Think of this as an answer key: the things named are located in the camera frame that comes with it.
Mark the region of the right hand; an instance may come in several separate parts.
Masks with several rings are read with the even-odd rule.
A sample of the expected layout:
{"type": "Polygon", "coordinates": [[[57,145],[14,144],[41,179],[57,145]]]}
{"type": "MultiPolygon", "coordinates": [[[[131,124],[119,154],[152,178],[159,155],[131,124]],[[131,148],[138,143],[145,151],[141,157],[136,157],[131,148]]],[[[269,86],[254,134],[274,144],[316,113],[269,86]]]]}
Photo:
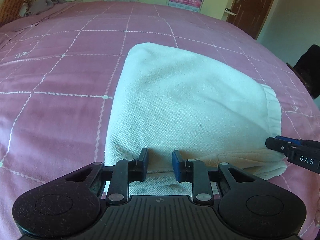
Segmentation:
{"type": "Polygon", "coordinates": [[[320,227],[320,197],[317,200],[317,210],[315,214],[315,220],[314,220],[315,226],[320,227]]]}

